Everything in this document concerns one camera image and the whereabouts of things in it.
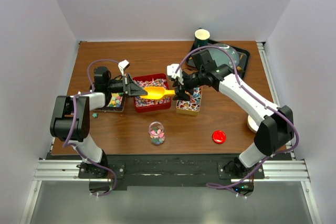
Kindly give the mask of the gold tin of lollipops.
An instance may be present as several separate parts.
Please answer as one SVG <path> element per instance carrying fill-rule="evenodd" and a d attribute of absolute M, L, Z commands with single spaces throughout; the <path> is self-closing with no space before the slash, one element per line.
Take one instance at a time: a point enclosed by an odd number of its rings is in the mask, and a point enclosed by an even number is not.
<path fill-rule="evenodd" d="M 179 114 L 197 116 L 202 101 L 202 87 L 194 88 L 194 92 L 190 95 L 189 101 L 178 100 L 176 102 L 176 112 Z"/>

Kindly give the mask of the red tin swirl lollipops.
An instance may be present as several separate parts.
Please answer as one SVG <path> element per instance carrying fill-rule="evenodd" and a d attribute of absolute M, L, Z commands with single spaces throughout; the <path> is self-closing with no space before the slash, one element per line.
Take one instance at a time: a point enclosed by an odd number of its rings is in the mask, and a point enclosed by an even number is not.
<path fill-rule="evenodd" d="M 133 77 L 133 80 L 142 88 L 155 86 L 169 89 L 166 74 L 163 73 Z M 169 109 L 171 107 L 172 99 L 170 97 L 164 97 L 161 100 L 148 100 L 141 97 L 134 97 L 133 103 L 134 108 L 138 113 L 144 113 Z"/>

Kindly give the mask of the yellow plastic scoop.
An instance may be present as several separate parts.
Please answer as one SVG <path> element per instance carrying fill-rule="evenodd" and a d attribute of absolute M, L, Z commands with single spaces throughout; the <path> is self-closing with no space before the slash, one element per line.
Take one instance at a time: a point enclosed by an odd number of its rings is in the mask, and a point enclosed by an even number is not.
<path fill-rule="evenodd" d="M 162 100 L 165 97 L 175 96 L 174 90 L 168 90 L 164 87 L 145 87 L 144 90 L 147 95 L 141 95 L 140 97 L 147 100 Z"/>

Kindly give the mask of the tin of star candies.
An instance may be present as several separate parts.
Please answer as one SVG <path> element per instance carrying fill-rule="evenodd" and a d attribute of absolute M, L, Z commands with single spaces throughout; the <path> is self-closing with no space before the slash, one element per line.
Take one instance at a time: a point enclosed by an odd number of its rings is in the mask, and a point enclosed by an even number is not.
<path fill-rule="evenodd" d="M 112 93 L 111 99 L 107 106 L 97 108 L 95 111 L 102 112 L 123 112 L 126 96 L 123 93 Z"/>

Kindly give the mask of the clear plastic jar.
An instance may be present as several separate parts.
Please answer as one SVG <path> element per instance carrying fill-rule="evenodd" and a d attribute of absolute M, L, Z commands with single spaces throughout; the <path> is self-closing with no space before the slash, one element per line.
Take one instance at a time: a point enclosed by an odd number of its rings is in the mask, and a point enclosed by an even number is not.
<path fill-rule="evenodd" d="M 151 138 L 151 143 L 153 145 L 161 145 L 165 141 L 164 126 L 162 123 L 155 121 L 149 125 L 148 129 L 149 136 Z"/>

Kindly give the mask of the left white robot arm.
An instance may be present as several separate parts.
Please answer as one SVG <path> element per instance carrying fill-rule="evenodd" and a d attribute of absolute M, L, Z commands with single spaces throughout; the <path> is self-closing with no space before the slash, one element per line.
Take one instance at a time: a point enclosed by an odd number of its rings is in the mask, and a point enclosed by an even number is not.
<path fill-rule="evenodd" d="M 50 133 L 60 139 L 64 147 L 71 146 L 82 158 L 79 166 L 85 173 L 96 178 L 111 174 L 105 152 L 91 137 L 90 112 L 109 105 L 114 93 L 127 97 L 147 95 L 147 92 L 125 73 L 127 67 L 120 67 L 121 77 L 112 78 L 107 67 L 94 70 L 94 82 L 87 93 L 73 96 L 60 95 L 56 98 L 50 123 Z"/>

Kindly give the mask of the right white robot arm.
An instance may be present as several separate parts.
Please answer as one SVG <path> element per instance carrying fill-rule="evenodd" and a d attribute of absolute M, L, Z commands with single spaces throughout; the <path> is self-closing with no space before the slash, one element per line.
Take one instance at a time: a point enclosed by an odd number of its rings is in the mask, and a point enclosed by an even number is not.
<path fill-rule="evenodd" d="M 257 164 L 280 152 L 280 148 L 296 137 L 293 112 L 263 98 L 238 75 L 235 54 L 227 45 L 203 46 L 189 52 L 196 72 L 187 74 L 180 64 L 167 66 L 174 82 L 176 100 L 190 100 L 196 87 L 209 86 L 229 97 L 254 120 L 258 129 L 253 143 L 228 162 L 224 169 L 239 178 L 250 175 Z"/>

